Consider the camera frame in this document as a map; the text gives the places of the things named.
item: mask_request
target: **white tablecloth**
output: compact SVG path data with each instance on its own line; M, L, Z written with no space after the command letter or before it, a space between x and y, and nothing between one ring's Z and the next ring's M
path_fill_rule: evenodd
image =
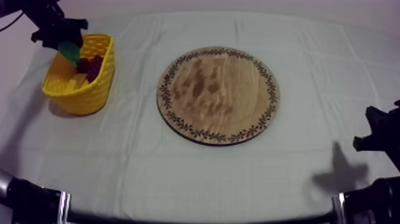
M55 52L40 49L11 94L0 168L72 193L75 210L132 219L228 222L324 213L330 197L397 175L384 153L356 153L366 107L400 99L400 40L354 27L271 14L169 13L103 18L115 40L106 106L73 117L40 83ZM175 134L155 103L181 54L228 46L262 60L281 100L274 122L243 144L202 146Z

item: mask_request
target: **round wooden board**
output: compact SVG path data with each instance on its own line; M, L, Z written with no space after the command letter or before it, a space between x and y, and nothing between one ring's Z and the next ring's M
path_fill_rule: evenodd
M247 141L267 128L279 104L267 66L233 48L200 48L174 60L158 84L157 105L168 125L207 145Z

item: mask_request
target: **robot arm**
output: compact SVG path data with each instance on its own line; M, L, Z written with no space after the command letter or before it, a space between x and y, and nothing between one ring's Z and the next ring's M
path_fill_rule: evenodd
M71 42L81 48L83 45L81 29L88 28L88 21L65 18L57 4L58 1L0 0L0 18L22 10L39 28L32 34L33 42L42 41L43 47L56 50L63 42Z

